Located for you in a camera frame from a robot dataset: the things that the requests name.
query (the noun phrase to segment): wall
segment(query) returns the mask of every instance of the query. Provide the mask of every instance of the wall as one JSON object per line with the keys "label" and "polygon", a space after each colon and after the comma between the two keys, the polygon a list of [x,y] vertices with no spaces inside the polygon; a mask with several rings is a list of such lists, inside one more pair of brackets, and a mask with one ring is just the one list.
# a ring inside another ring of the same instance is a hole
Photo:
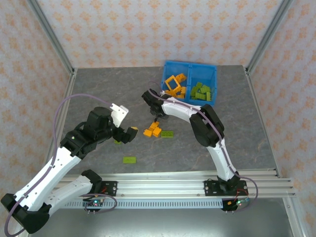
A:
{"label": "wall", "polygon": [[39,0],[72,65],[244,65],[282,0]]}
{"label": "wall", "polygon": [[282,175],[316,233],[316,2],[296,0],[251,76]]}
{"label": "wall", "polygon": [[[26,0],[0,2],[0,197],[41,169],[69,75]],[[0,236],[7,211],[0,204]]]}

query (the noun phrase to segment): purple cable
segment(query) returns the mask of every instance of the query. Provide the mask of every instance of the purple cable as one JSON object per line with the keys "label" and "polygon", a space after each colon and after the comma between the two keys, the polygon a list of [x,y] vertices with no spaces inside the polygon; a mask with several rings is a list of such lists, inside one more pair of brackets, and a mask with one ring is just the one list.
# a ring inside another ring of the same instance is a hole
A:
{"label": "purple cable", "polygon": [[71,95],[71,96],[68,96],[66,97],[58,106],[57,110],[56,110],[56,113],[55,113],[55,117],[54,117],[54,122],[53,122],[53,141],[54,141],[54,155],[53,155],[53,158],[52,158],[52,161],[51,161],[51,166],[47,169],[47,171],[43,174],[42,177],[40,177],[40,179],[34,183],[33,186],[30,187],[30,189],[28,189],[24,194],[23,196],[14,204],[14,206],[12,207],[12,209],[9,211],[9,215],[5,221],[5,224],[4,224],[4,233],[7,237],[16,237],[18,236],[19,234],[21,234],[25,229],[22,229],[20,230],[19,232],[11,235],[9,233],[9,230],[8,230],[8,226],[9,226],[9,221],[10,221],[10,218],[14,212],[14,210],[16,209],[16,207],[21,203],[21,201],[34,189],[36,188],[36,186],[41,183],[41,181],[43,181],[43,179],[48,175],[48,173],[51,171],[52,167],[54,166],[55,164],[55,160],[56,160],[56,155],[57,155],[57,137],[56,137],[56,121],[57,121],[57,116],[58,116],[58,113],[59,113],[59,110],[61,109],[61,107],[63,106],[63,104],[71,99],[71,98],[74,98],[74,97],[77,97],[77,96],[85,96],[85,97],[90,97],[90,98],[93,98],[95,100],[98,100],[108,106],[111,106],[112,104],[109,103],[109,102],[106,102],[104,100],[101,100],[100,98],[98,97],[95,97],[93,95],[88,95],[88,94],[74,94],[74,95]]}
{"label": "purple cable", "polygon": [[[85,194],[85,195],[81,195],[81,197],[93,197],[93,196],[101,196],[101,197],[112,198],[113,201],[115,202],[115,204],[114,204],[113,207],[111,207],[111,208],[109,208],[109,209],[105,209],[105,210],[103,210],[103,211],[98,211],[98,212],[96,212],[96,214],[101,214],[101,213],[105,213],[105,212],[108,212],[108,211],[112,211],[112,210],[113,210],[114,208],[116,208],[117,205],[118,205],[118,201],[115,199],[115,197],[110,196],[110,195],[107,195],[107,194]],[[93,202],[93,200],[90,201],[90,202],[87,202],[87,204],[84,206],[84,210],[85,210],[85,211],[88,211],[88,210],[87,210],[87,206],[88,206],[90,203],[92,203],[92,202]]]}
{"label": "purple cable", "polygon": [[153,97],[155,97],[155,98],[157,98],[157,99],[159,99],[159,100],[162,100],[162,101],[167,102],[167,103],[179,104],[179,105],[182,105],[182,106],[184,106],[184,107],[186,107],[186,108],[189,108],[189,109],[191,109],[191,110],[194,110],[194,111],[198,112],[198,113],[209,123],[209,125],[210,125],[210,126],[212,127],[212,129],[215,131],[216,135],[219,137],[219,146],[220,146],[220,148],[222,149],[222,152],[224,153],[224,157],[225,157],[225,160],[226,160],[226,163],[227,163],[227,166],[228,166],[229,170],[230,170],[234,175],[236,175],[238,178],[240,178],[240,179],[247,179],[247,180],[251,181],[251,182],[254,184],[255,188],[256,188],[256,196],[255,196],[255,198],[254,198],[252,204],[248,205],[247,207],[245,207],[245,208],[243,208],[243,209],[236,210],[235,212],[244,211],[244,210],[246,210],[247,208],[251,207],[251,206],[254,204],[254,202],[257,200],[257,198],[258,198],[258,194],[259,194],[258,186],[257,186],[256,182],[255,182],[253,179],[248,178],[248,177],[245,177],[245,176],[241,176],[241,175],[237,174],[237,173],[233,170],[233,168],[232,168],[231,165],[229,164],[227,154],[226,154],[224,148],[222,147],[222,140],[223,140],[223,138],[222,138],[221,134],[219,133],[219,131],[216,129],[216,127],[215,127],[215,126],[212,124],[212,122],[208,119],[208,117],[206,117],[205,114],[203,114],[200,110],[194,108],[193,106],[189,106],[189,105],[187,105],[187,104],[181,103],[180,101],[168,101],[168,100],[166,100],[166,99],[162,99],[162,98],[159,97],[159,96],[156,96],[155,94],[153,94],[153,93],[150,91],[150,89],[149,89],[148,91],[149,91],[149,93],[150,93]]}

